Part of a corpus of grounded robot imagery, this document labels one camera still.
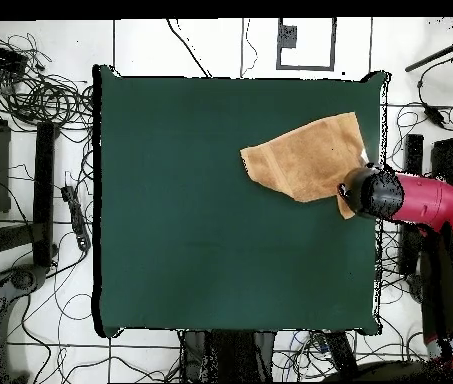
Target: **black cable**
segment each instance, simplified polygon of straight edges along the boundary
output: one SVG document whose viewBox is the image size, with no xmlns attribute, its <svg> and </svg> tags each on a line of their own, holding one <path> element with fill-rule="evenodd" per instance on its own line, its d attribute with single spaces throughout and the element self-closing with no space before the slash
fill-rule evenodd
<svg viewBox="0 0 453 384">
<path fill-rule="evenodd" d="M 247 44 L 249 44 L 249 47 L 251 47 L 256 55 L 255 59 L 254 59 L 254 62 L 253 64 L 247 68 L 245 71 L 243 71 L 240 75 L 241 78 L 244 77 L 244 75 L 247 73 L 247 71 L 251 70 L 254 68 L 254 65 L 256 65 L 256 61 L 258 60 L 258 52 L 257 50 L 253 47 L 253 45 L 251 44 L 251 42 L 249 41 L 249 39 L 247 38 L 247 35 L 249 34 L 249 26 L 251 24 L 251 18 L 249 18 L 249 20 L 247 21 L 247 29 L 246 29 L 246 34 L 245 34 L 245 40 L 247 42 Z"/>
<path fill-rule="evenodd" d="M 43 369 L 46 367 L 46 365 L 48 364 L 48 361 L 49 361 L 50 358 L 52 357 L 52 350 L 51 350 L 50 347 L 48 347 L 44 342 L 42 342 L 42 341 L 39 340 L 38 338 L 34 337 L 34 336 L 27 330 L 27 327 L 25 327 L 25 316 L 27 315 L 27 311 L 29 310 L 29 306 L 30 306 L 30 294 L 27 295 L 27 307 L 25 308 L 25 311 L 23 312 L 23 315 L 22 315 L 22 319 L 21 319 L 20 325 L 22 326 L 23 331 L 25 332 L 25 334 L 27 334 L 27 336 L 29 336 L 32 340 L 38 342 L 40 345 L 42 345 L 43 347 L 45 347 L 45 348 L 48 350 L 48 357 L 46 358 L 46 361 L 44 362 L 43 366 L 39 369 L 38 373 L 36 374 L 36 377 L 34 377 L 34 382 L 33 382 L 32 384 L 36 384 L 36 382 L 38 381 L 39 376 L 41 375 L 41 372 L 42 372 Z"/>
<path fill-rule="evenodd" d="M 416 336 L 419 336 L 423 334 L 423 331 L 417 331 L 416 333 L 412 334 L 408 339 L 407 339 L 407 343 L 406 343 L 406 354 L 407 354 L 407 360 L 410 361 L 411 360 L 411 355 L 410 355 L 410 345 L 411 345 L 411 340 L 413 340 L 414 337 Z"/>
<path fill-rule="evenodd" d="M 171 32 L 176 35 L 176 37 L 182 42 L 182 44 L 185 46 L 185 48 L 187 49 L 187 51 L 190 53 L 190 55 L 192 56 L 192 59 L 194 59 L 194 62 L 196 62 L 196 64 L 199 66 L 199 69 L 201 69 L 201 72 L 203 72 L 203 74 L 205 74 L 205 77 L 206 78 L 211 78 L 212 75 L 210 74 L 210 72 L 207 72 L 203 69 L 203 67 L 201 66 L 201 63 L 199 63 L 199 60 L 196 59 L 196 56 L 194 56 L 194 53 L 192 53 L 192 50 L 190 49 L 190 47 L 187 45 L 187 43 L 183 40 L 182 37 L 180 37 L 180 34 L 178 34 L 173 26 L 171 25 L 171 21 L 169 19 L 166 19 L 166 22 L 167 22 L 167 25 L 169 25 L 169 29 L 171 30 Z"/>
<path fill-rule="evenodd" d="M 79 368 L 90 368 L 90 367 L 95 367 L 97 365 L 101 365 L 101 364 L 104 364 L 106 362 L 109 362 L 111 359 L 116 359 L 118 360 L 119 362 L 121 362 L 123 365 L 125 365 L 126 367 L 130 368 L 131 370 L 133 371 L 136 371 L 136 372 L 139 372 L 141 374 L 144 375 L 143 378 L 149 378 L 151 381 L 158 381 L 158 382 L 161 382 L 161 383 L 164 383 L 164 380 L 160 380 L 160 379 L 156 379 L 156 378 L 153 378 L 151 377 L 153 374 L 157 374 L 157 373 L 160 373 L 162 374 L 164 377 L 164 373 L 162 373 L 161 371 L 152 371 L 152 372 L 146 372 L 146 371 L 143 371 L 143 370 L 140 370 L 138 368 L 135 368 L 133 367 L 132 365 L 130 365 L 129 363 L 127 363 L 124 359 L 118 357 L 118 356 L 111 356 L 110 358 L 105 358 L 101 361 L 98 361 L 98 362 L 94 362 L 92 364 L 82 364 L 82 365 L 77 365 L 75 367 L 73 367 L 70 372 L 68 373 L 68 375 L 64 378 L 64 380 L 62 381 L 61 384 L 65 384 L 66 382 L 68 382 L 68 379 L 70 378 L 70 375 L 73 373 L 73 371 L 79 369 Z"/>
</svg>

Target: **floor tile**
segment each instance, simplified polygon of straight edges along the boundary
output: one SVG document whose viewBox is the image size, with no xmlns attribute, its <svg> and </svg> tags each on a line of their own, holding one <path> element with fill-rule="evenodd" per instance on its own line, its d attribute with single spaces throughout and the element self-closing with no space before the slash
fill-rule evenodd
<svg viewBox="0 0 453 384">
<path fill-rule="evenodd" d="M 163 380 L 169 370 L 178 366 L 180 351 L 113 347 L 112 355 L 121 358 L 134 369 L 118 359 L 113 359 L 111 383 L 149 383 L 152 379 Z"/>
<path fill-rule="evenodd" d="M 253 48 L 245 43 L 244 63 L 245 69 L 252 69 L 245 73 L 245 78 L 360 80 L 369 72 L 370 29 L 370 18 L 338 18 L 333 72 L 276 70 L 278 19 L 251 18 L 247 40 Z M 299 25 L 297 34 L 299 43 Z"/>
<path fill-rule="evenodd" d="M 241 19 L 170 22 L 205 71 L 214 77 L 238 76 Z M 204 76 L 164 19 L 123 19 L 115 25 L 115 67 L 121 75 Z"/>
<path fill-rule="evenodd" d="M 176 331 L 125 329 L 112 339 L 112 345 L 129 346 L 180 346 Z"/>
</svg>

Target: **green tabletop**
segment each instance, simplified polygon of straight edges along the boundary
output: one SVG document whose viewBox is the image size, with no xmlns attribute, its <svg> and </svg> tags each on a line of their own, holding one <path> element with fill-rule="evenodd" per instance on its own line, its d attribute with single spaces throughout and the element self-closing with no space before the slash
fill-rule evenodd
<svg viewBox="0 0 453 384">
<path fill-rule="evenodd" d="M 344 220 L 336 198 L 303 204 L 254 183 L 239 151 L 354 111 L 377 160 L 385 78 L 119 78 L 95 67 L 95 323 L 109 335 L 119 327 L 376 332 L 374 221 Z"/>
</svg>

